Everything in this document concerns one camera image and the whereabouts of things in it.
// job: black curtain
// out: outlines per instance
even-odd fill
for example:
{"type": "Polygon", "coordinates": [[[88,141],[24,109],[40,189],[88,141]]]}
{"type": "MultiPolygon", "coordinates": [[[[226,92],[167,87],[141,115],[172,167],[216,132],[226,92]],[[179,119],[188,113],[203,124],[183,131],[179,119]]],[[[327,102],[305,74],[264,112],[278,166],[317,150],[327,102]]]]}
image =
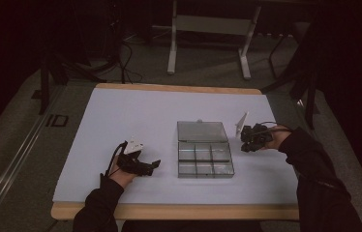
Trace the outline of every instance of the black curtain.
{"type": "Polygon", "coordinates": [[[318,89],[324,92],[362,166],[362,0],[328,3],[335,7],[319,11],[299,47],[303,57],[294,56],[290,65],[296,69],[306,57],[323,51],[318,89]]]}
{"type": "Polygon", "coordinates": [[[121,2],[0,0],[0,114],[49,50],[84,65],[94,57],[117,61],[121,2]]]}

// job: tripod leg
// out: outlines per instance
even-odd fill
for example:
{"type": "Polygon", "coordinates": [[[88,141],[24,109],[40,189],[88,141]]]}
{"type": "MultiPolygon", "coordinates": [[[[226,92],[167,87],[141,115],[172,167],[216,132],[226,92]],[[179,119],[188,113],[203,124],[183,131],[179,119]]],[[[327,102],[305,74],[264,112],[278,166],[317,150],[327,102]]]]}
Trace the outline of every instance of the tripod leg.
{"type": "Polygon", "coordinates": [[[310,74],[302,78],[297,78],[295,84],[293,84],[292,89],[290,89],[289,95],[294,100],[302,99],[302,96],[307,91],[310,86],[310,74]]]}
{"type": "Polygon", "coordinates": [[[270,85],[267,85],[267,86],[263,87],[262,89],[260,89],[260,92],[262,94],[266,94],[269,91],[272,91],[272,90],[274,90],[276,88],[279,88],[279,87],[289,83],[292,80],[297,79],[302,74],[304,74],[304,72],[296,72],[296,73],[291,74],[291,75],[286,75],[285,73],[283,73],[283,75],[280,76],[277,81],[275,81],[274,83],[272,83],[270,85]]]}
{"type": "Polygon", "coordinates": [[[272,75],[274,76],[274,78],[277,78],[277,74],[275,73],[275,69],[274,69],[274,64],[272,64],[272,54],[274,54],[275,50],[278,48],[278,46],[280,46],[280,44],[283,42],[284,38],[286,38],[287,36],[282,36],[277,44],[274,46],[274,48],[272,49],[271,53],[269,53],[268,56],[268,63],[269,63],[269,67],[271,68],[272,71],[272,75]]]}
{"type": "Polygon", "coordinates": [[[44,55],[42,58],[40,76],[41,76],[41,85],[42,85],[42,90],[41,90],[42,105],[40,106],[39,114],[43,114],[45,112],[45,110],[47,109],[48,103],[49,103],[48,66],[47,66],[47,56],[46,55],[44,55]]]}
{"type": "Polygon", "coordinates": [[[56,84],[66,85],[67,82],[69,82],[69,78],[67,77],[61,61],[53,54],[49,54],[47,56],[47,65],[56,84]]]}
{"type": "Polygon", "coordinates": [[[317,90],[317,74],[312,73],[311,77],[309,78],[309,88],[308,88],[308,98],[307,98],[307,107],[305,110],[305,120],[307,121],[310,128],[314,129],[314,106],[315,106],[315,93],[317,90]]]}

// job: white paper sheet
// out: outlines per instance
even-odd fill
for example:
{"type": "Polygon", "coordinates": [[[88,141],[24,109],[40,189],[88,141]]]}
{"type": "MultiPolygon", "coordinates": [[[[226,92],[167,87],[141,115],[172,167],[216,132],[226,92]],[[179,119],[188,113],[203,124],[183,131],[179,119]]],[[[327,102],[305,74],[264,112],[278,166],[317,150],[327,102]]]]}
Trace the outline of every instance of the white paper sheet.
{"type": "Polygon", "coordinates": [[[244,153],[235,125],[274,121],[263,95],[201,94],[95,89],[59,178],[54,202],[83,202],[99,187],[115,148],[134,136],[140,161],[161,160],[151,177],[137,177],[120,203],[292,204],[297,180],[286,155],[275,150],[244,153]],[[177,177],[177,121],[222,122],[231,149],[231,179],[177,177]]]}

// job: divided storage box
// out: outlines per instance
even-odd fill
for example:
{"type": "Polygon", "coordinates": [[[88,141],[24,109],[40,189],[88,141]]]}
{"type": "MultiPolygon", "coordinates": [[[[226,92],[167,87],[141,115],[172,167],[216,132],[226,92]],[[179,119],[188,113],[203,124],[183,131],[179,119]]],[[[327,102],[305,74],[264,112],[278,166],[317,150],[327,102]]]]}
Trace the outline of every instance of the divided storage box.
{"type": "Polygon", "coordinates": [[[231,178],[232,157],[219,122],[178,122],[178,177],[231,178]]]}

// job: black sleeve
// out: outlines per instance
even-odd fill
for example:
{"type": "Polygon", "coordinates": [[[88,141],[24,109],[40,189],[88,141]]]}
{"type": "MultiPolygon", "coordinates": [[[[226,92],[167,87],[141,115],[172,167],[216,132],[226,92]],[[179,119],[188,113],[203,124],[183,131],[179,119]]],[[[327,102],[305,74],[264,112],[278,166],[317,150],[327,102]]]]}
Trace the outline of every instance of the black sleeve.
{"type": "Polygon", "coordinates": [[[103,174],[100,176],[100,188],[91,191],[85,199],[84,208],[75,215],[75,232],[118,231],[113,214],[124,189],[103,174]]]}
{"type": "Polygon", "coordinates": [[[362,222],[338,179],[323,146],[304,130],[295,130],[282,144],[287,163],[300,173],[297,197],[303,232],[361,232],[362,222]]]}

